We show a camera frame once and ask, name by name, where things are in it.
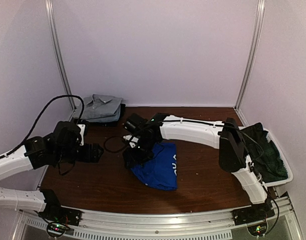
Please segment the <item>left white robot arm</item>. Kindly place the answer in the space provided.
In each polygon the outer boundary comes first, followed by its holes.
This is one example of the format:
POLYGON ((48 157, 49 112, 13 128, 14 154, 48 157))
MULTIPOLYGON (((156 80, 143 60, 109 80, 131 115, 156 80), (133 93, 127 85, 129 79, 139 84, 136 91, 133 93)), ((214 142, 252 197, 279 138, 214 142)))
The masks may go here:
MULTIPOLYGON (((0 155, 0 181, 44 166, 60 168, 61 164, 97 163, 104 150, 97 144, 84 142, 85 124, 60 121, 54 131, 44 137, 25 140, 15 150, 0 155)), ((45 213, 60 222, 65 212, 52 190, 24 191, 0 187, 0 209, 29 210, 45 213)))

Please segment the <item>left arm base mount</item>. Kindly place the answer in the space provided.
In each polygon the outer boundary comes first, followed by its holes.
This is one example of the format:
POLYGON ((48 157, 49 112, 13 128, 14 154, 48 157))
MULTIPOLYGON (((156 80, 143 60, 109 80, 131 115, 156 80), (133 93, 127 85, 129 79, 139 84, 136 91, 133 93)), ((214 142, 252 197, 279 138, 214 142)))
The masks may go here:
POLYGON ((38 212, 38 214, 46 220, 70 226, 79 226, 82 216, 80 210, 49 204, 46 205, 44 211, 38 212))

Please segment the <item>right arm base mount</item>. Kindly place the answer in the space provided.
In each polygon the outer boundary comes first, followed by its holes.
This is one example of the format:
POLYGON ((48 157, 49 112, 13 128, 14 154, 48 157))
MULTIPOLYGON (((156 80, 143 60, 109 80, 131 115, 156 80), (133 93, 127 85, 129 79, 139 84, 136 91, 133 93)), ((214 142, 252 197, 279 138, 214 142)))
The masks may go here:
POLYGON ((239 208, 232 211, 233 220, 236 226, 248 224, 257 221, 263 221, 266 218, 275 216, 271 204, 254 204, 249 207, 239 208))

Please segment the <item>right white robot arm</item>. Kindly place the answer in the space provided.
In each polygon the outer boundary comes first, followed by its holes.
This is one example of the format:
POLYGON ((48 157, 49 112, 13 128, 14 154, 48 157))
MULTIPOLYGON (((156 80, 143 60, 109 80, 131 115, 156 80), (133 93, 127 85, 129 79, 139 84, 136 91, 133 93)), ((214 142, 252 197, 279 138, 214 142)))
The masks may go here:
POLYGON ((209 146, 219 151, 220 168, 237 178, 255 205, 249 210, 251 219, 261 220, 268 213, 267 187, 246 147, 247 135, 241 131, 235 119, 203 121, 157 113, 148 120, 133 113, 126 119, 124 128, 129 132, 123 137, 126 168, 152 160, 154 145, 163 140, 181 140, 209 146))

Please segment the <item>blue garment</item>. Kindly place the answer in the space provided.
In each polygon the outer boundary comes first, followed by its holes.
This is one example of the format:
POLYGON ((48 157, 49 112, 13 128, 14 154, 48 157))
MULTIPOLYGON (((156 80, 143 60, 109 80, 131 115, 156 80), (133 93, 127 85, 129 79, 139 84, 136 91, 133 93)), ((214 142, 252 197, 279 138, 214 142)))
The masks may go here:
POLYGON ((174 143, 159 143, 153 147, 154 156, 144 164, 131 168, 145 186, 162 190, 177 190, 177 148, 174 143))

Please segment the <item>grey polo shirt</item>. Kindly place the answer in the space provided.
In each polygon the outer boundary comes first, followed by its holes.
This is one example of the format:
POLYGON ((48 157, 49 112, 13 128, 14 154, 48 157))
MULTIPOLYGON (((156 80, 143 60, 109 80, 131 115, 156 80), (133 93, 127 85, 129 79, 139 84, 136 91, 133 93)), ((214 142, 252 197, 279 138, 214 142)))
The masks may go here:
POLYGON ((123 98, 112 95, 93 94, 83 98, 84 110, 80 104, 74 114, 78 118, 81 115, 83 120, 93 120, 115 117, 120 113, 123 98))

